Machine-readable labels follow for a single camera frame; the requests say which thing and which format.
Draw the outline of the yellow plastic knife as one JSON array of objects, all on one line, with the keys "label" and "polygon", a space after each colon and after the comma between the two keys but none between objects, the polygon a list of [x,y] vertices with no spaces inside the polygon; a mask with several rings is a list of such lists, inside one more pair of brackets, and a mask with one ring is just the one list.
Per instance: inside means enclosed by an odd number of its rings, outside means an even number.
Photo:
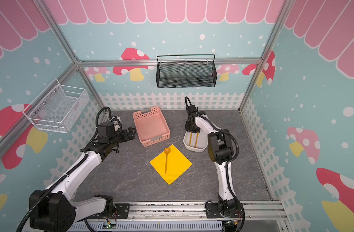
[{"label": "yellow plastic knife", "polygon": [[199,136],[199,133],[196,134],[194,148],[196,148],[196,146],[197,146],[198,136]]}]

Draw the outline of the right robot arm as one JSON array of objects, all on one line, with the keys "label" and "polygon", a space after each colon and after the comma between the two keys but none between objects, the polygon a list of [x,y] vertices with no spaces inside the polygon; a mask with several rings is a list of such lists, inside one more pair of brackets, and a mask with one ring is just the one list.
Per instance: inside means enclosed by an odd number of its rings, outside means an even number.
[{"label": "right robot arm", "polygon": [[214,162],[218,182],[218,206],[223,217],[237,214],[245,220],[243,204],[239,201],[233,188],[231,164],[239,155],[239,145],[227,129],[217,127],[206,115],[192,113],[188,116],[185,130],[187,132],[207,134],[208,154]]}]

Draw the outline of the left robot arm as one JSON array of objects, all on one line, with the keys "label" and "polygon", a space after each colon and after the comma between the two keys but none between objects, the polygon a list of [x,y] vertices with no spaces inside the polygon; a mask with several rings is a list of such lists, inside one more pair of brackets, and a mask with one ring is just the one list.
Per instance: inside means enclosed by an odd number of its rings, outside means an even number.
[{"label": "left robot arm", "polygon": [[29,210],[17,227],[21,232],[26,223],[32,229],[45,232],[66,232],[78,221],[86,222],[91,216],[106,219],[117,213],[113,197],[98,194],[81,202],[71,203],[74,193],[86,177],[113,151],[119,153],[119,145],[135,139],[136,129],[123,129],[121,120],[111,114],[109,107],[99,113],[108,112],[108,121],[99,123],[95,118],[95,133],[82,148],[81,156],[68,171],[44,190],[36,190],[29,197]]}]

